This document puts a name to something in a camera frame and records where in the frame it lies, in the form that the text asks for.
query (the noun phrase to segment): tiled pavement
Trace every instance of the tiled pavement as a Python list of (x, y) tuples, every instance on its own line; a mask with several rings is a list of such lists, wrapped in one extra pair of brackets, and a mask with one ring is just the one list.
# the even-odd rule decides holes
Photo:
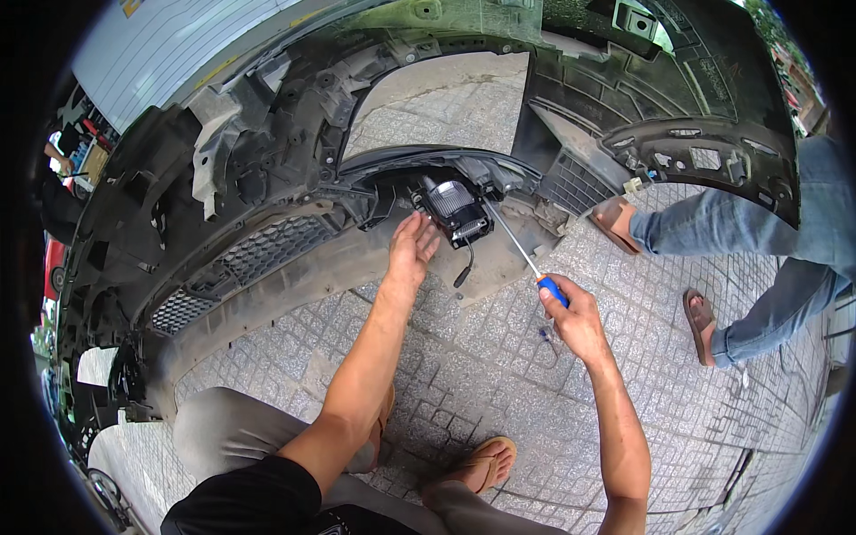
[[(507, 152), (510, 134), (490, 140), (482, 134), (482, 145), (463, 139), (480, 132), (474, 122), (482, 122), (502, 103), (519, 106), (521, 76), (464, 84), (473, 85), (466, 90), (438, 89), (378, 107), (354, 129), (361, 134), (356, 143), (365, 143), (358, 150), (395, 139)], [(458, 97), (449, 92), (464, 98), (451, 111)], [(418, 106), (415, 99), (422, 99)], [(440, 110), (443, 105), (446, 111)], [(429, 111), (418, 116), (421, 110)], [(418, 118), (402, 122), (401, 113)], [(516, 117), (516, 111), (502, 113)], [(383, 133), (395, 125), (406, 131), (391, 137)], [(698, 191), (662, 185), (629, 198), (652, 211)], [(772, 354), (739, 368), (709, 370), (696, 360), (681, 296), (689, 287), (713, 296), (717, 318), (728, 324), (772, 284), (777, 259), (751, 254), (630, 257), (583, 220), (540, 267), (570, 276), (597, 297), (609, 343), (651, 446), (648, 533), (704, 532), (725, 520), (726, 533), (761, 532), (789, 496), (815, 437), (813, 415), (826, 366), (820, 319)], [(332, 295), (235, 340), (178, 383), (176, 403), (224, 385), (314, 419), (376, 290), (375, 282)], [(421, 483), (483, 439), (503, 434), (517, 442), (520, 454), (510, 479), (491, 491), (488, 501), (572, 533), (597, 532), (606, 499), (591, 383), (567, 349), (542, 342), (538, 330), (544, 325), (531, 276), (461, 308), (454, 292), (429, 274), (395, 375), (398, 396), (384, 436), (384, 463), (364, 479), (418, 502)], [(108, 435), (104, 442), (121, 442), (128, 433), (122, 428), (134, 426), (114, 428), (114, 437)], [(161, 442), (168, 435), (155, 434)], [(193, 486), (169, 445), (158, 447), (154, 453), (163, 461), (155, 457), (155, 467), (143, 468), (149, 490), (166, 496), (151, 507), (156, 522), (158, 511), (165, 513)], [(736, 484), (729, 483), (745, 450), (752, 451), (751, 460)], [(728, 501), (719, 505), (727, 494)], [(706, 508), (712, 509), (697, 514)]]

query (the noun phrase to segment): red car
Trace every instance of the red car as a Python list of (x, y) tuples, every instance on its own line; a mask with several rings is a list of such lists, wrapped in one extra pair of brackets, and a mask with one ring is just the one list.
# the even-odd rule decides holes
[[(66, 178), (62, 184), (74, 193), (74, 179)], [(45, 297), (54, 301), (59, 300), (59, 292), (65, 281), (65, 246), (48, 235), (45, 246)]]

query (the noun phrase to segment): finger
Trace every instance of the finger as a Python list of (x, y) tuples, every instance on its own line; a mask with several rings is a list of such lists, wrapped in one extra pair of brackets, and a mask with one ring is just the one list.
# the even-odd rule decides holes
[(428, 247), (428, 244), (431, 243), (432, 238), (434, 237), (434, 232), (437, 230), (437, 227), (428, 223), (428, 226), (425, 227), (425, 230), (422, 231), (422, 235), (416, 240), (416, 247), (419, 249), (425, 249)]
[(544, 305), (544, 310), (555, 318), (556, 321), (561, 320), (570, 313), (558, 299), (553, 297), (553, 294), (547, 288), (541, 288), (538, 291), (538, 297), (541, 299), (541, 304)]
[(580, 288), (580, 286), (576, 282), (572, 281), (564, 275), (559, 275), (557, 273), (544, 274), (549, 278), (553, 279), (553, 282), (556, 283), (556, 286), (558, 286), (562, 293), (565, 294), (570, 300), (573, 300), (574, 297), (579, 297), (586, 293), (586, 291)]
[(419, 212), (414, 210), (412, 214), (402, 219), (401, 223), (398, 223), (398, 227), (396, 227), (395, 232), (392, 233), (393, 240), (397, 238), (399, 234), (401, 234), (402, 230), (407, 227), (407, 224), (410, 223), (417, 214), (419, 214)]
[(431, 260), (431, 257), (434, 256), (434, 253), (437, 252), (437, 249), (440, 247), (440, 236), (434, 239), (431, 244), (425, 248), (425, 262)]

